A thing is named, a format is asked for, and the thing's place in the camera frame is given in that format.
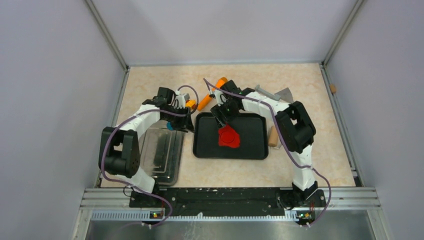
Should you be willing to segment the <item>red dough piece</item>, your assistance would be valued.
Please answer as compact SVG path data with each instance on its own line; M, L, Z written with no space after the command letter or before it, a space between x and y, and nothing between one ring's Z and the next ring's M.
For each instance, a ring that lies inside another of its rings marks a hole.
M218 129L218 145L233 149L239 148L241 145L240 135L227 124Z

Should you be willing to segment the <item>black baking tray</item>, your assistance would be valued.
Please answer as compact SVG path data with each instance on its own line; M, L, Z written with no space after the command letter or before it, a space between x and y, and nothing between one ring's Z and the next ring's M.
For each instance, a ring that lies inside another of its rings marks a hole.
M218 128L212 113L199 113L192 153L199 159L264 160L269 155L267 121L255 113L241 113Z

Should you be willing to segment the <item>wooden rolling pin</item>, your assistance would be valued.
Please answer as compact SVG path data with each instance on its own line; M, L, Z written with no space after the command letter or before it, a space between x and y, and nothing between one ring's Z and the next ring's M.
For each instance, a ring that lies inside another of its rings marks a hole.
M277 128L273 125L268 134L268 146L274 149L280 149L282 144L277 132Z

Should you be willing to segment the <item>metal scraper wooden handle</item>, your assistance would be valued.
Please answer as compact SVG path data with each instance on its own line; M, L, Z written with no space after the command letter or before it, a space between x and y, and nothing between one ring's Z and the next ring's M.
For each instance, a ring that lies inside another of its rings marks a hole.
M294 102L293 94L289 87L278 91L277 93L275 93L275 95L279 97L281 101L287 102L289 104L292 104Z

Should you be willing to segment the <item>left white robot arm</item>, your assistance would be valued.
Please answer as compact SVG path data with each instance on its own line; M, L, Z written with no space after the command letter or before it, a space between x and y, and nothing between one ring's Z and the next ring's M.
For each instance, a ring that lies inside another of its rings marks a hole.
M116 176L117 183L134 187L141 200L149 207L160 202L155 190L155 179L141 167L139 139L155 123L166 121L171 131L193 132L191 115L194 108L187 106L190 95L180 90L159 87L157 94L144 100L139 109L117 126L107 126L101 132L98 166L105 179Z

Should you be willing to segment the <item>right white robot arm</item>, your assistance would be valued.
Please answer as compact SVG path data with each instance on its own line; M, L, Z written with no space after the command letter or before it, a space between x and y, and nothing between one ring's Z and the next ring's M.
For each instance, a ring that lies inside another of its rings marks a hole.
M211 108L217 124L223 128L238 117L240 111L258 114L274 123L277 136L293 164L293 200L307 206L314 198L318 182L314 176L312 148L316 128L299 101L282 102L252 88L241 89L233 80L221 87L205 82L210 97L216 100Z

